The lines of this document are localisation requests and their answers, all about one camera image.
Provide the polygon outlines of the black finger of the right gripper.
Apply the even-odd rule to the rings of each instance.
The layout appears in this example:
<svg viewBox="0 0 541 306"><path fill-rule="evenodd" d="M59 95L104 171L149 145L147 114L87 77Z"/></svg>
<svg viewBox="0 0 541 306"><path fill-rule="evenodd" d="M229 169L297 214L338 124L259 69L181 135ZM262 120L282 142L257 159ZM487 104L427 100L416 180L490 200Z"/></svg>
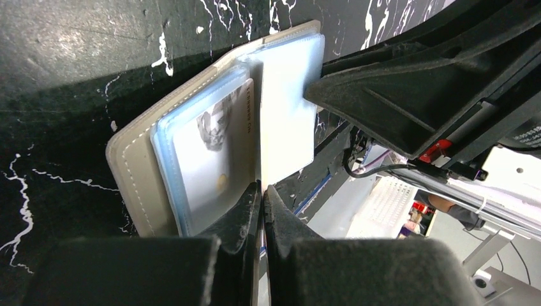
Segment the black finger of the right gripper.
<svg viewBox="0 0 541 306"><path fill-rule="evenodd" d="M405 33L328 62L304 96L415 159L539 52L539 1L455 1Z"/></svg>

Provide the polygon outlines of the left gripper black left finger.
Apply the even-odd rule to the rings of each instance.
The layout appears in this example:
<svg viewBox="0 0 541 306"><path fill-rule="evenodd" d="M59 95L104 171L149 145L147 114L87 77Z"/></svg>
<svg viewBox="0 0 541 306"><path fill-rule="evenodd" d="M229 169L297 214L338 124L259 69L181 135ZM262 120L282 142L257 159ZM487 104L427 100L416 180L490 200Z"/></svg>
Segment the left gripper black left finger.
<svg viewBox="0 0 541 306"><path fill-rule="evenodd" d="M259 182L193 237L79 238L56 245L24 305L255 305Z"/></svg>

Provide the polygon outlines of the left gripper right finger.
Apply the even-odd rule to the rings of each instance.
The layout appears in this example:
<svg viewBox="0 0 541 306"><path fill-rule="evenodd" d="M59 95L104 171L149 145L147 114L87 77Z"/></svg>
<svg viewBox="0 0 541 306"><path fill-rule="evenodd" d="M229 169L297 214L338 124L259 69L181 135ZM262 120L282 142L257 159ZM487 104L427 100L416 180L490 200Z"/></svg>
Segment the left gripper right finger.
<svg viewBox="0 0 541 306"><path fill-rule="evenodd" d="M481 305L464 268L428 239L325 239L263 195L272 305Z"/></svg>

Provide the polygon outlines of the grey card holder wallet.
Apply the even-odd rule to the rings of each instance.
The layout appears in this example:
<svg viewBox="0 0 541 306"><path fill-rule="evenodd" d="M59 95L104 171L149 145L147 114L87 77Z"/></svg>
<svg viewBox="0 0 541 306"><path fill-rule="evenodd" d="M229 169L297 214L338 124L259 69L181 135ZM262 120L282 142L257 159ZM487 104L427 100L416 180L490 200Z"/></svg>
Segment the grey card holder wallet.
<svg viewBox="0 0 541 306"><path fill-rule="evenodd" d="M309 21L227 52L117 132L106 158L141 237L193 236L248 184L310 164L325 36Z"/></svg>

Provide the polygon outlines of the white VIP credit card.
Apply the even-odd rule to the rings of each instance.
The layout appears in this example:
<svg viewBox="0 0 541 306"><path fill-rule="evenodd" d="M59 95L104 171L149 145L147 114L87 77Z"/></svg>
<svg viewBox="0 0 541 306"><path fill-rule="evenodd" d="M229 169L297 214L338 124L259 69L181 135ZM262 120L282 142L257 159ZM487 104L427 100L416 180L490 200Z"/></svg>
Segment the white VIP credit card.
<svg viewBox="0 0 541 306"><path fill-rule="evenodd" d="M184 236L217 221L255 179L252 91L246 76L222 82L170 125L171 189Z"/></svg>

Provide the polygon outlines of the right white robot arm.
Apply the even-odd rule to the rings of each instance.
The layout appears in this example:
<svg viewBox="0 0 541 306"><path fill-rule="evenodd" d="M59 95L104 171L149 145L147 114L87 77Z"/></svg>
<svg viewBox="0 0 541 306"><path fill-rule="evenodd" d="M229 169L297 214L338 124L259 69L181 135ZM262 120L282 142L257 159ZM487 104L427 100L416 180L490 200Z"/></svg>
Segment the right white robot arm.
<svg viewBox="0 0 541 306"><path fill-rule="evenodd" d="M406 159L381 171L540 238L539 1L456 1L304 95Z"/></svg>

